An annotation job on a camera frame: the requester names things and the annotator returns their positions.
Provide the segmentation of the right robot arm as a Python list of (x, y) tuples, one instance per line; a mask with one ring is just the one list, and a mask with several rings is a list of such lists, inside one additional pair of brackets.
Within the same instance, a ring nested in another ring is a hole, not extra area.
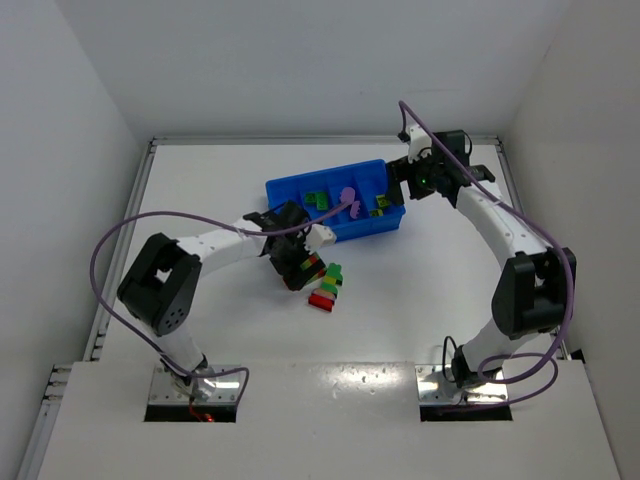
[[(433, 138), (418, 126), (398, 135), (406, 156), (386, 165), (387, 198), (420, 200), (438, 193), (476, 228), (494, 254), (501, 275), (491, 299), (491, 318), (479, 333), (456, 347), (450, 372), (457, 387), (493, 378), (503, 362), (538, 335), (555, 330), (566, 314), (566, 277), (576, 272), (574, 254), (551, 244), (507, 211), (493, 173), (470, 162), (462, 130)], [(408, 186), (403, 194), (401, 187)]]

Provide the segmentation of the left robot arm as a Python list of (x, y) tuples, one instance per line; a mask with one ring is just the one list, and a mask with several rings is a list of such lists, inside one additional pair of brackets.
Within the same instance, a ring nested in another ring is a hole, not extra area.
[(289, 290), (301, 290), (325, 269), (317, 251), (337, 240), (330, 227), (309, 220), (306, 210), (287, 201), (278, 210), (248, 213), (229, 228), (182, 238), (154, 234), (125, 274), (117, 298), (151, 334), (165, 367), (189, 384), (191, 374), (208, 367), (185, 325), (201, 278), (266, 257)]

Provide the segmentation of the purple green lego stack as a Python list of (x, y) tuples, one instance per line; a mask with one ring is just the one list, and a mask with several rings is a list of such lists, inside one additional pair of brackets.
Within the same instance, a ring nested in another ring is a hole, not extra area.
[(356, 198), (356, 190), (353, 187), (344, 187), (340, 192), (339, 200), (341, 204), (347, 206), (351, 220), (360, 218), (361, 202)]

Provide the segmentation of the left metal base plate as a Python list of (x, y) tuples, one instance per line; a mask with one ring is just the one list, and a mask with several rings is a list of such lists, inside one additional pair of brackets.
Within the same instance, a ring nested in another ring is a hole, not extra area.
[(236, 366), (209, 366), (199, 373), (205, 378), (180, 377), (167, 367), (157, 366), (151, 378), (148, 404), (151, 406), (232, 406), (240, 394), (243, 374), (230, 373)]

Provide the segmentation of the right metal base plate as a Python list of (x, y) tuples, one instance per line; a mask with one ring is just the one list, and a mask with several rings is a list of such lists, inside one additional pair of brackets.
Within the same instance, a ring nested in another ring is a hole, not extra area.
[(442, 366), (415, 366), (418, 402), (421, 407), (475, 406), (497, 404), (509, 399), (505, 385), (484, 383), (458, 387), (445, 379)]

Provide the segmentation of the metal base plate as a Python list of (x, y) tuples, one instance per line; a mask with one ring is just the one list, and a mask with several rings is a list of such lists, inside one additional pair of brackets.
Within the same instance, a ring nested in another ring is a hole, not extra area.
[(243, 374), (230, 373), (236, 366), (209, 366), (199, 373), (205, 378), (180, 377), (167, 367), (157, 366), (151, 378), (148, 404), (151, 406), (232, 406), (240, 394)]
[(509, 399), (505, 385), (484, 383), (458, 387), (445, 379), (442, 366), (415, 366), (418, 402), (421, 407), (475, 406), (497, 404)]

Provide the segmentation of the red green striped lego stack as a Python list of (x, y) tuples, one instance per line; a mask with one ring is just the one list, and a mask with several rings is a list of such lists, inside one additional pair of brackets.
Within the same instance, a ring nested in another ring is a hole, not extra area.
[(310, 255), (301, 265), (300, 271), (305, 283), (322, 276), (326, 270), (324, 261), (317, 253)]

